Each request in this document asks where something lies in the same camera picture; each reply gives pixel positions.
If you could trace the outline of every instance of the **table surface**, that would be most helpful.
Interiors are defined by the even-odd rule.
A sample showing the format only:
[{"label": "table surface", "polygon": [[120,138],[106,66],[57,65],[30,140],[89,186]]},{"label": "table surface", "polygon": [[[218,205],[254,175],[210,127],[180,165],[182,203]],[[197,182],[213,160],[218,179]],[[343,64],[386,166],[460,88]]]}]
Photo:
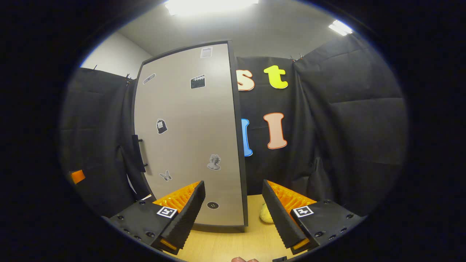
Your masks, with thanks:
[{"label": "table surface", "polygon": [[230,262],[238,256],[246,261],[255,258],[259,262],[270,262],[300,255],[293,255],[285,248],[274,224],[259,218],[264,203],[262,195],[247,196],[249,226],[244,232],[241,228],[194,225],[183,249],[178,255],[170,255],[189,262]]}]

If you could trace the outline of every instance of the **ceiling light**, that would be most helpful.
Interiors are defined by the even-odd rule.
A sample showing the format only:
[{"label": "ceiling light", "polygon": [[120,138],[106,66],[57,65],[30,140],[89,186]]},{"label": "ceiling light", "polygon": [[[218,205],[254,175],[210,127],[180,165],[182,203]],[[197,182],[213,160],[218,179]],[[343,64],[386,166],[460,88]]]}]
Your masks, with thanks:
[{"label": "ceiling light", "polygon": [[353,30],[351,30],[351,28],[349,28],[347,25],[343,24],[338,20],[333,21],[333,23],[329,25],[329,28],[341,35],[353,33]]},{"label": "ceiling light", "polygon": [[231,11],[257,4],[259,0],[169,0],[165,4],[171,15],[191,15],[208,12]]}]

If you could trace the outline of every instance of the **cutout letter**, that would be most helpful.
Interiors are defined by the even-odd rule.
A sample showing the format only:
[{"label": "cutout letter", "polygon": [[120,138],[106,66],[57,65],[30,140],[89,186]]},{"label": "cutout letter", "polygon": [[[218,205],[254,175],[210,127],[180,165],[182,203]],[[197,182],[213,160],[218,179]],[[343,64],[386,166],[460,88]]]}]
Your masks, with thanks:
[{"label": "cutout letter", "polygon": [[236,81],[238,81],[239,91],[249,91],[254,88],[253,74],[249,70],[236,70]]},{"label": "cutout letter", "polygon": [[270,142],[267,145],[270,149],[282,148],[288,144],[283,138],[283,130],[281,128],[281,120],[284,117],[282,113],[270,113],[264,116],[264,120],[268,123],[268,130],[270,133]]},{"label": "cutout letter", "polygon": [[245,157],[249,157],[253,154],[253,151],[249,148],[249,143],[247,142],[247,125],[249,125],[249,120],[242,118],[241,126],[243,127],[243,147]]},{"label": "cutout letter", "polygon": [[285,74],[285,70],[279,69],[277,65],[264,69],[264,73],[268,74],[268,81],[274,88],[283,89],[288,86],[288,82],[282,82],[280,77]]}]

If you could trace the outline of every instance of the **ceiling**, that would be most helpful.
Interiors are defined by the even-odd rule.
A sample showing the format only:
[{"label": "ceiling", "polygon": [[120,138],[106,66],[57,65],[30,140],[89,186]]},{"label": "ceiling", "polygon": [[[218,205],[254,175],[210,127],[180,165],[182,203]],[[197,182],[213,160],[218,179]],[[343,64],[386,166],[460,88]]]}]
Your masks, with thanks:
[{"label": "ceiling", "polygon": [[330,15],[294,0],[259,0],[238,10],[171,16],[158,5],[119,32],[153,56],[204,41],[231,39],[236,56],[294,59],[341,37]]}]

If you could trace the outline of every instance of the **butterfly sticker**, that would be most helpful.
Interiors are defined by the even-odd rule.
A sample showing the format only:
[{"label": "butterfly sticker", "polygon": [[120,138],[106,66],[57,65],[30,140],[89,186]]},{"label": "butterfly sticker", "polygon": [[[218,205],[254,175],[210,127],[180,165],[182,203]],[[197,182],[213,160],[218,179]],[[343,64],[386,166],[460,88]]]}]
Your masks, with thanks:
[{"label": "butterfly sticker", "polygon": [[168,182],[168,180],[171,180],[171,175],[170,175],[170,173],[168,172],[168,170],[165,171],[165,174],[160,173],[159,175],[160,175],[161,177],[163,177],[163,178],[165,179],[165,181],[167,181],[167,182]]}]

